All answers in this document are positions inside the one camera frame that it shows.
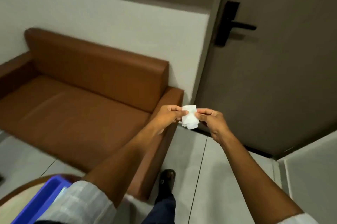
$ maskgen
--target dark pants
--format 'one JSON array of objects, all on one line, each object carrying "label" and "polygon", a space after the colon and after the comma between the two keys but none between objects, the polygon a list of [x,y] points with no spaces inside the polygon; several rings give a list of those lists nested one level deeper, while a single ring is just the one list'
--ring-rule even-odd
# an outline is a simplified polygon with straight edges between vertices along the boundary
[{"label": "dark pants", "polygon": [[170,195],[158,196],[150,213],[142,224],[174,224],[176,200]]}]

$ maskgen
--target leg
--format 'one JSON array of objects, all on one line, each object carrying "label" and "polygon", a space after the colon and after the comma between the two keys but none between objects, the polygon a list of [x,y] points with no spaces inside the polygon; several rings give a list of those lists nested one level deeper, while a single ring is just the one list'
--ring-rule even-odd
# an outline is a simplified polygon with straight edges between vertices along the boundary
[{"label": "leg", "polygon": [[161,173],[157,199],[142,224],[174,224],[176,201],[171,191],[175,176],[175,171],[170,169]]}]

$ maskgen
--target black door handle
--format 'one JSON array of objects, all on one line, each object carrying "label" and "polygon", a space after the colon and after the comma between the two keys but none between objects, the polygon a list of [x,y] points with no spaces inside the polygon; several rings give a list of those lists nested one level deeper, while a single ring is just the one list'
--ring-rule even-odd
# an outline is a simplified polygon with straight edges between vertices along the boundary
[{"label": "black door handle", "polygon": [[227,1],[226,2],[225,8],[224,8],[224,11],[223,11],[223,14],[222,14],[218,34],[217,34],[216,39],[215,39],[215,45],[216,46],[223,47],[226,44],[226,41],[227,41],[228,36],[230,34],[230,31],[233,28],[241,28],[241,29],[246,29],[246,30],[256,30],[256,28],[257,28],[256,26],[233,21],[235,19],[236,13],[238,11],[239,5],[240,5],[240,3],[235,2],[235,1]]}]

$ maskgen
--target blue plastic tray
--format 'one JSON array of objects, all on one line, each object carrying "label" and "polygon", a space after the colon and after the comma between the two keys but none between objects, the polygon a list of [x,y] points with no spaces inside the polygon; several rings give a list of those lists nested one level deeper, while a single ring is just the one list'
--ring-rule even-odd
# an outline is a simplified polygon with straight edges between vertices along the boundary
[{"label": "blue plastic tray", "polygon": [[70,182],[56,175],[50,178],[23,208],[12,224],[33,224],[55,201],[61,191],[69,188]]}]

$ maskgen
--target brown leather sofa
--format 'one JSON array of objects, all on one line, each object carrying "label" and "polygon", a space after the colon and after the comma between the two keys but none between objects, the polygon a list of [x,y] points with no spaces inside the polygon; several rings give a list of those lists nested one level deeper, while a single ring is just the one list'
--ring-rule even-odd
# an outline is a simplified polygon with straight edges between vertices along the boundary
[{"label": "brown leather sofa", "polygon": [[[0,65],[0,128],[84,172],[137,134],[165,104],[167,61],[30,28],[29,52]],[[128,193],[146,200],[177,125],[158,135]]]}]

